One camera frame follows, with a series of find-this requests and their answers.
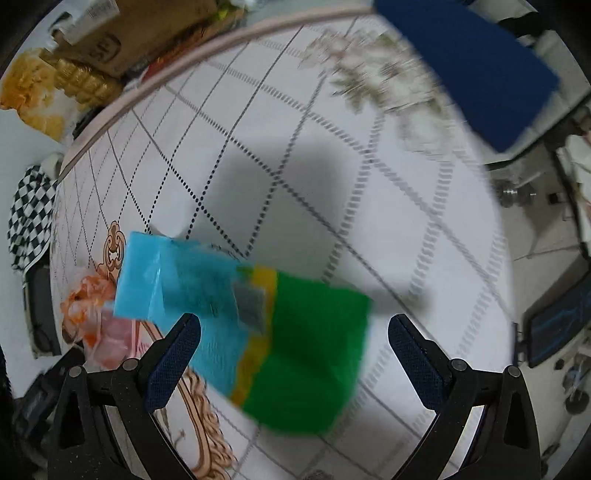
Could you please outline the blue green plastic bag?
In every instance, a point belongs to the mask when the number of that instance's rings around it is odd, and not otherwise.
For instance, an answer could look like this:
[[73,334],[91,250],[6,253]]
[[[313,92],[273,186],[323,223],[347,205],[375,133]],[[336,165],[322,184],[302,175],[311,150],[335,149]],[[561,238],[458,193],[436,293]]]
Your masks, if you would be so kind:
[[169,332],[198,320],[184,362],[266,428],[328,432],[356,388],[372,302],[192,241],[134,232],[114,313]]

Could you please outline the orange plastic wrapper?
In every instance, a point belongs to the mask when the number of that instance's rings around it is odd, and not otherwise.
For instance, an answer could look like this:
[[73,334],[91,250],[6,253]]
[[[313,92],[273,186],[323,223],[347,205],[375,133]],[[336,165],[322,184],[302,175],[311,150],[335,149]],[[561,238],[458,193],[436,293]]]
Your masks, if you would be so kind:
[[113,313],[115,284],[100,275],[83,275],[60,304],[62,334],[67,343],[82,343],[86,363],[114,370],[125,360],[141,358],[151,344],[142,337],[140,321]]

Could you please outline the black blue exercise bench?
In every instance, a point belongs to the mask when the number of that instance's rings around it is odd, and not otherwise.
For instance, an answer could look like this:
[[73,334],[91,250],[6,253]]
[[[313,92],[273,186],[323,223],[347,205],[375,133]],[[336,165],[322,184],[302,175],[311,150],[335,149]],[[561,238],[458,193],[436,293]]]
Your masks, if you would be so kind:
[[530,368],[544,363],[568,344],[590,322],[590,273],[533,315],[524,334]]

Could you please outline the metal dumbbell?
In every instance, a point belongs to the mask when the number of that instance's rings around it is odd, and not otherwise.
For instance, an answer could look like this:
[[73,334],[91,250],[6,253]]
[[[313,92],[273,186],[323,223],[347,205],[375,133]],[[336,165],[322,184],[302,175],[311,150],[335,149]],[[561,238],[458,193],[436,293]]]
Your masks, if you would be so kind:
[[493,181],[493,187],[497,200],[503,208],[532,205],[537,196],[531,182],[516,184],[508,179],[496,179]]

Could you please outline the checkered black white cloth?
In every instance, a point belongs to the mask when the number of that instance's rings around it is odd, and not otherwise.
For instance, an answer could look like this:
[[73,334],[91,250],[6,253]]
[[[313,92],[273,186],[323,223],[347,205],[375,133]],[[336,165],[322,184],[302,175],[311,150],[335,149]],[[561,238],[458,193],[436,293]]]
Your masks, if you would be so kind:
[[45,254],[51,239],[56,181],[31,165],[18,182],[8,218],[11,267],[25,274]]

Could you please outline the floral grid tablecloth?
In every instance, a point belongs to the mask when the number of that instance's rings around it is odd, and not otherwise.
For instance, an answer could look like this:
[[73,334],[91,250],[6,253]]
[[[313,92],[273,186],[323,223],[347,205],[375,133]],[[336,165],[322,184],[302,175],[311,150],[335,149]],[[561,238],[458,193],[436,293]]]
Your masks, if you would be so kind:
[[433,415],[387,336],[406,312],[451,357],[513,349],[508,252],[474,136],[377,16],[249,36],[126,98],[72,154],[54,207],[51,287],[115,278],[150,231],[373,298],[356,394],[321,437],[270,432],[187,373],[157,415],[199,479],[389,479]]

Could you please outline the white cushioned chair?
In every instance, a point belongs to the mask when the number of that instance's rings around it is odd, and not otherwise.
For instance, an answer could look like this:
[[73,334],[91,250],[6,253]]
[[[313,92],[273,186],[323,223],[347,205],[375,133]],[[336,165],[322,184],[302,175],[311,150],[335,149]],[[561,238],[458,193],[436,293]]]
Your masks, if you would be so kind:
[[578,125],[580,133],[566,137],[564,145],[556,150],[558,162],[566,175],[574,201],[573,212],[578,221],[579,236],[590,255],[590,116]]

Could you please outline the gold bottle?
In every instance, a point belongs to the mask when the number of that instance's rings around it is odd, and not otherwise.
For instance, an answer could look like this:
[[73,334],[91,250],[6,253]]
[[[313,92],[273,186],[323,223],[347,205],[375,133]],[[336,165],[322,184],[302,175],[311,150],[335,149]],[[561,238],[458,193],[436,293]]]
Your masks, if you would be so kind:
[[59,58],[47,49],[43,49],[39,57],[55,70],[54,86],[84,107],[104,107],[122,93],[123,85],[119,80],[91,66]]

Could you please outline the blue cushion chair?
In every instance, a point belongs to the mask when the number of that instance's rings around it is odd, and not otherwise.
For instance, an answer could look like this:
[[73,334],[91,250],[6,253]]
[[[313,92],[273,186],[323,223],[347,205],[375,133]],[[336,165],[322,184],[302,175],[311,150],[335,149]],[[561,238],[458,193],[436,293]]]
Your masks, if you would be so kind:
[[509,32],[457,1],[376,1],[439,76],[471,128],[494,150],[512,147],[559,77]]

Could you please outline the yellow snack bag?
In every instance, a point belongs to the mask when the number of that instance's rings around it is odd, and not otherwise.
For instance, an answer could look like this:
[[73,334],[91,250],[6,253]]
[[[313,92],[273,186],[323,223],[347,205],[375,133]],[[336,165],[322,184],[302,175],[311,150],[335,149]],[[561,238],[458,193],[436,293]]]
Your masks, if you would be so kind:
[[29,127],[66,144],[80,110],[56,87],[56,69],[40,58],[41,52],[25,50],[11,63],[1,83],[1,109],[14,110]]

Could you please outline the cardboard box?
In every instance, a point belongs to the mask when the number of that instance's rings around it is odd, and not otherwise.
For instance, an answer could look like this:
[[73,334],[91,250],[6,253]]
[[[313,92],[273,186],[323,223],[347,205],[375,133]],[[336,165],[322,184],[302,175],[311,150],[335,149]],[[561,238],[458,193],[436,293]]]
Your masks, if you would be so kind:
[[215,1],[87,1],[51,52],[119,78],[217,10]]

